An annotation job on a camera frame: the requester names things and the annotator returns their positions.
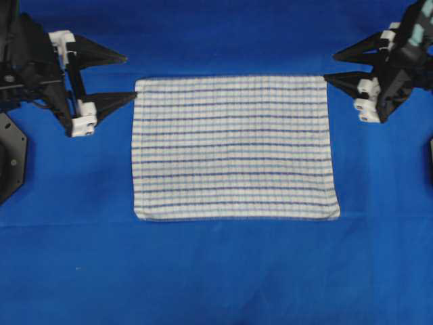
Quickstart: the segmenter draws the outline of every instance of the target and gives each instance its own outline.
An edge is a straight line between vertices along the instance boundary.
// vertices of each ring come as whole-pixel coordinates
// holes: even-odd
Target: blue stripe
[[[146,83],[140,85],[143,89],[146,89],[147,87],[197,87],[197,86],[221,86],[221,85],[251,85],[251,84],[270,84],[270,85],[326,85],[326,82],[324,80],[317,80],[314,78],[308,78],[308,80],[304,79],[305,76],[295,76],[295,75],[232,75],[232,76],[198,76],[198,77],[164,77],[164,78],[146,78],[143,79],[145,81],[164,81],[164,84],[161,83]],[[221,79],[230,79],[230,81],[217,81]],[[195,83],[188,83],[188,81],[196,80]]]
[[[270,161],[302,161],[302,162],[310,162],[310,163],[323,163],[326,161],[331,161],[330,158],[325,159],[307,159],[307,158],[272,158],[272,157],[262,157],[262,158],[215,158],[215,159],[185,159],[185,160],[153,160],[153,161],[135,161],[133,165],[144,165],[144,164],[177,164],[177,163],[211,163],[212,161],[230,161],[230,160],[242,160],[242,161],[262,161],[262,160],[270,160]]]
[[[254,109],[251,108],[236,108],[236,107],[230,107],[230,111],[238,111],[238,112],[250,112],[250,111],[260,111],[260,110],[264,110],[264,111],[282,111],[282,112],[299,112],[299,111],[305,111],[305,112],[320,112],[320,111],[327,111],[327,106],[322,107],[322,108],[268,108],[268,107],[255,107]],[[161,111],[154,111],[154,110],[147,110],[147,111],[140,111],[140,112],[135,112],[135,115],[138,114],[143,114],[143,115],[155,115],[155,114],[174,114],[174,113],[181,113],[181,114],[195,114],[195,113],[219,113],[219,112],[227,112],[227,108],[223,108],[223,109],[219,109],[219,110],[170,110],[169,112],[165,111],[165,112],[161,112]]]
[[[212,95],[212,96],[192,96],[192,97],[184,97],[184,96],[176,96],[176,97],[167,97],[165,96],[152,96],[149,95],[149,91],[143,91],[142,94],[144,94],[144,98],[137,98],[137,100],[149,100],[149,101],[154,101],[154,100],[163,100],[163,101],[167,101],[167,100],[215,100],[217,98],[231,98],[231,99],[242,99],[242,98],[257,98],[257,97],[261,97],[262,99],[266,99],[267,97],[269,98],[284,98],[284,99],[288,99],[288,98],[305,98],[305,95],[277,95],[277,94],[273,94],[273,93],[259,93],[256,95]],[[326,92],[323,92],[322,94],[319,93],[309,93],[308,94],[309,98],[326,98]]]
[[[224,103],[202,103],[202,104],[169,104],[169,105],[141,105],[136,108],[168,108],[168,107],[202,107],[202,106],[227,106],[227,105],[325,105],[327,102],[224,102]]]
[[[193,148],[228,148],[239,146],[272,146],[272,147],[291,147],[291,148],[326,148],[329,144],[272,144],[272,143],[256,143],[256,144],[200,144],[195,146],[153,146],[153,147],[132,147],[132,150],[167,150],[167,149],[193,149]]]
[[[272,139],[272,140],[323,140],[322,137],[316,135],[316,136],[310,136],[310,137],[272,137],[272,136],[263,136],[261,139]],[[230,140],[256,140],[256,137],[189,137],[189,138],[183,138],[183,139],[170,139],[170,142],[186,142],[186,141],[195,141],[195,142],[205,142],[205,141],[230,141]],[[146,139],[146,143],[152,143],[152,142],[164,142],[166,143],[167,140],[164,139]],[[133,140],[133,144],[140,144],[141,140]]]
[[[302,183],[302,184],[307,184],[307,185],[333,185],[334,182],[333,181],[306,181],[303,179],[291,179],[289,181],[287,181],[286,179],[279,179],[279,180],[275,180],[275,179],[266,179],[265,181],[263,179],[230,179],[231,183],[274,183],[274,184],[283,184],[283,183]],[[223,179],[220,181],[212,181],[212,184],[226,184],[227,180]],[[170,182],[156,182],[156,183],[150,183],[150,182],[145,182],[143,184],[138,184],[137,182],[135,182],[134,186],[135,187],[148,187],[148,186],[173,186],[173,185],[196,185],[197,181],[170,181]]]
[[[284,150],[249,150],[248,151],[249,154],[329,154],[328,151],[301,151],[301,152],[293,152],[293,151],[284,151]],[[213,154],[245,154],[245,150],[228,150],[228,151],[219,151],[219,152],[215,152],[215,151],[209,151],[209,152],[203,152],[203,151],[199,151],[199,152],[159,152],[157,155],[155,153],[151,153],[151,154],[143,154],[143,153],[138,153],[135,154],[134,152],[132,153],[132,157],[153,157],[153,156],[181,156],[181,155],[188,155],[188,156],[193,156],[193,155],[203,155],[206,154],[207,156],[211,156]]]
[[[254,127],[255,125],[258,125],[260,127],[287,127],[287,126],[294,126],[296,125],[297,127],[312,127],[312,126],[316,126],[316,127],[329,127],[329,123],[327,122],[327,119],[322,119],[321,121],[318,120],[318,123],[315,122],[309,122],[309,123],[294,123],[294,124],[289,124],[287,122],[282,122],[282,123],[278,123],[278,122],[267,122],[267,121],[248,121],[248,122],[222,122],[222,123],[197,123],[197,122],[192,122],[189,124],[184,124],[184,125],[180,125],[180,124],[169,124],[169,125],[153,125],[153,124],[143,124],[140,126],[134,126],[134,128],[141,128],[141,129],[186,129],[186,128],[194,128],[194,129],[199,129],[201,127],[206,127],[206,128],[219,128],[219,129],[224,129],[227,127]]]
[[[197,199],[197,198],[220,198],[222,196],[233,196],[232,194],[219,194],[219,195],[180,195],[180,196],[163,196],[163,197],[146,197],[145,200],[146,201],[158,201],[158,200],[180,200],[180,199]],[[274,198],[276,196],[281,196],[281,195],[276,195],[276,194],[248,194],[246,195],[247,197],[252,197],[252,198]],[[310,195],[310,194],[305,194],[305,195],[295,195],[295,194],[290,194],[287,195],[290,198],[316,198],[316,199],[330,199],[330,198],[335,198],[335,195],[329,195],[329,196],[321,196],[321,195]]]
[[[285,186],[232,186],[224,188],[167,188],[163,190],[143,190],[135,193],[151,194],[151,193],[169,193],[169,192],[197,192],[197,191],[221,191],[221,190],[286,190],[286,191],[314,191],[314,192],[329,192],[334,191],[334,188],[296,188]]]
[[[159,204],[159,205],[138,205],[137,208],[143,209],[159,209],[168,207],[191,207],[191,206],[206,206],[206,205],[227,205],[227,204],[257,204],[257,205],[305,205],[308,207],[332,207],[337,205],[338,202],[334,203],[309,203],[309,202],[280,202],[280,201],[222,201],[222,202],[202,202],[202,203],[171,203],[171,204]]]
[[[135,118],[134,121],[140,122],[171,122],[171,121],[203,121],[203,120],[226,120],[233,118],[290,118],[290,119],[320,119],[327,118],[327,115],[321,116],[299,116],[299,115],[226,115],[226,116],[208,116],[208,117],[185,117],[185,118]]]
[[[176,170],[198,170],[198,169],[236,169],[236,168],[243,168],[243,169],[262,169],[262,168],[284,168],[284,169],[307,169],[307,170],[316,170],[316,171],[325,171],[327,169],[331,169],[329,164],[327,166],[293,166],[293,165],[223,165],[223,166],[178,166],[178,167],[162,167],[162,168],[141,168],[140,171],[176,171]]]
[[[194,90],[147,90],[144,89],[140,91],[144,94],[147,93],[208,93],[208,92],[219,92],[219,91],[267,91],[267,90],[275,90],[275,91],[306,91],[306,90],[315,90],[321,91],[326,90],[326,87],[290,87],[290,88],[281,88],[281,87],[250,87],[250,88],[212,88],[212,89],[194,89]]]
[[[153,135],[180,135],[180,134],[240,133],[240,132],[328,133],[329,129],[326,130],[245,129],[245,130],[216,130],[216,131],[191,131],[191,132],[151,132],[151,133],[134,132],[133,135],[153,136]]]
[[[332,176],[332,173],[280,173],[273,171],[265,172],[232,172],[232,173],[190,173],[190,174],[172,174],[172,175],[146,175],[146,176],[135,176],[134,179],[143,178],[175,178],[175,177],[208,177],[208,176],[230,176],[230,175],[280,175],[280,176],[309,176],[309,177],[327,177]]]
[[[332,216],[335,213],[337,213],[339,210],[332,211],[331,213],[328,213],[326,211],[319,211],[319,210],[296,210],[296,209],[202,209],[202,210],[182,210],[182,211],[167,211],[167,212],[160,212],[160,213],[152,213],[152,215],[176,215],[182,213],[182,214],[197,214],[197,213],[242,213],[242,212],[284,212],[284,213],[310,213],[312,215],[329,215]]]

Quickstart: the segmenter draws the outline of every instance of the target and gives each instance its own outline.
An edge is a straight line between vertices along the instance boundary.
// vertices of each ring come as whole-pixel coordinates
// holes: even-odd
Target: towel
[[[318,76],[137,81],[140,219],[336,219],[326,83]]]

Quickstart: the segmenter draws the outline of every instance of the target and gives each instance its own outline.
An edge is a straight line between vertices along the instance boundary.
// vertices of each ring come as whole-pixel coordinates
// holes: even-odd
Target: black plastic part
[[[7,35],[9,33],[9,26],[17,16],[18,6],[18,0],[0,1],[0,62],[2,62],[6,56],[5,46],[7,43]]]
[[[6,114],[0,114],[0,204],[24,183],[27,137]]]
[[[137,93],[94,93],[83,97],[84,102],[94,102],[97,110],[97,123],[125,106],[137,97]]]
[[[370,79],[371,74],[367,72],[343,72],[336,74],[325,74],[325,80],[331,85],[343,90],[351,98],[360,98],[358,84],[361,79]]]
[[[75,43],[69,43],[68,50],[76,52],[77,67],[82,70],[90,66],[125,63],[127,57],[99,45],[83,36],[75,35]]]
[[[389,41],[381,39],[382,34],[377,32],[334,55],[338,61],[370,64],[373,66],[371,73],[345,72],[324,76],[328,83],[354,99],[368,99],[367,94],[358,91],[361,79],[377,78],[380,94],[376,111],[381,123],[409,98],[414,87],[433,89],[433,59],[428,54],[433,41],[433,14],[427,17],[423,12],[425,3],[426,0],[419,0],[407,8],[400,26],[392,30],[395,33],[392,48],[388,48]],[[415,28],[422,30],[419,44],[409,41],[412,35],[419,34],[414,33]]]

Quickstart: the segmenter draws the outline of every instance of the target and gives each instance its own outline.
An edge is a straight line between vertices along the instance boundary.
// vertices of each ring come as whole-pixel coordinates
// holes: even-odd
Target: blue cloth
[[[398,1],[23,0],[127,55],[88,69],[89,93],[142,77],[368,70],[331,55],[400,21]],[[433,98],[385,125],[329,88],[335,222],[146,223],[133,212],[132,105],[93,137],[52,115],[10,116],[29,137],[24,187],[0,208],[0,324],[431,324]]]

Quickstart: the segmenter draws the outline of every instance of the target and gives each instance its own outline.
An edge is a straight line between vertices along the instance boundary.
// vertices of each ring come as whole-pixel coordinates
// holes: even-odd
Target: white towel
[[[132,162],[140,219],[336,219],[322,77],[144,79]]]

